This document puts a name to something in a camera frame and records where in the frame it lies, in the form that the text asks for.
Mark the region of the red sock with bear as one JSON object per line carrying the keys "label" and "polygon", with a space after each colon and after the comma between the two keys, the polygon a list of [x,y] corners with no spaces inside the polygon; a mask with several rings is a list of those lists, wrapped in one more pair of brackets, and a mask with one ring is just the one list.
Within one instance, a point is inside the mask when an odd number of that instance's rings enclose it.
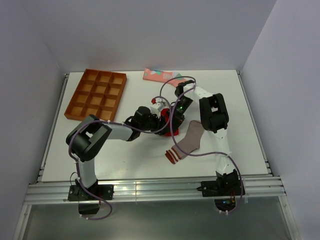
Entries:
{"label": "red sock with bear", "polygon": [[172,117],[172,123],[169,123],[170,110],[168,108],[164,108],[160,112],[159,128],[161,129],[162,127],[164,127],[166,123],[168,123],[168,125],[162,131],[158,132],[157,134],[160,136],[170,137],[172,135],[170,127],[172,127],[173,135],[174,136],[178,135],[179,134],[179,127],[182,124],[183,120],[184,120],[184,118],[180,114],[174,112],[173,117]]}

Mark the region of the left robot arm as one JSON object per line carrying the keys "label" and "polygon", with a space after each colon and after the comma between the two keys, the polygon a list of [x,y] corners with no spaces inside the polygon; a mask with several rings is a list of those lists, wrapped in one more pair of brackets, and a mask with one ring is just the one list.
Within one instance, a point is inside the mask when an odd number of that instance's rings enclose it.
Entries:
{"label": "left robot arm", "polygon": [[140,106],[123,123],[99,119],[88,115],[66,137],[68,152],[76,162],[79,194],[91,200],[98,193],[98,179],[95,173],[95,157],[107,140],[132,142],[141,133],[158,134],[167,127],[164,116],[151,113],[148,107]]}

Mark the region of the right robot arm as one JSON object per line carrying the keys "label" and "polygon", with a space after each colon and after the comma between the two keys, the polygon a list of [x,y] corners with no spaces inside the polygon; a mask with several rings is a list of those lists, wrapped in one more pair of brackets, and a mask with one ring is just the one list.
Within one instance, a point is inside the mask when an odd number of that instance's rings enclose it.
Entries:
{"label": "right robot arm", "polygon": [[216,155],[216,180],[209,183],[209,187],[202,186],[198,190],[202,192],[204,197],[214,196],[231,196],[245,194],[245,188],[242,176],[235,161],[230,156],[229,142],[227,138],[227,127],[229,115],[221,93],[212,94],[196,85],[195,81],[189,80],[179,83],[175,90],[177,100],[172,107],[173,110],[184,111],[185,106],[177,107],[180,99],[184,98],[183,103],[197,102],[199,105],[201,127],[207,131],[212,144],[219,151],[208,153],[193,154],[187,152],[182,143],[186,142],[189,146],[195,145],[196,135],[192,134],[191,138],[183,138],[180,142],[176,142],[172,136],[175,147],[183,154],[191,157],[203,157]]}

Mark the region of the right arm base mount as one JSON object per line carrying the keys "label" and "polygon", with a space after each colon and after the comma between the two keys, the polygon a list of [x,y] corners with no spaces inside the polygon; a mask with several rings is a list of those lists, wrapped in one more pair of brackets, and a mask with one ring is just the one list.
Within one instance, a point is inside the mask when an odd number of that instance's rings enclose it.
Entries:
{"label": "right arm base mount", "polygon": [[236,205],[236,197],[244,196],[245,189],[239,180],[223,182],[221,179],[212,181],[202,181],[196,188],[201,192],[202,197],[222,197],[214,200],[215,207],[227,214],[232,211]]}

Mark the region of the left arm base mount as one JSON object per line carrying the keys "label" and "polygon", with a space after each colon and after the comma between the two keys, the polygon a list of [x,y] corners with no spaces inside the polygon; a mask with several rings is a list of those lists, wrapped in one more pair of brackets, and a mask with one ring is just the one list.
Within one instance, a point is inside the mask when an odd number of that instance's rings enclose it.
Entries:
{"label": "left arm base mount", "polygon": [[93,216],[96,215],[102,205],[103,199],[110,201],[113,199],[114,185],[112,184],[98,184],[90,187],[85,191],[80,185],[71,185],[67,197],[68,202],[78,202],[78,212],[81,215]]}

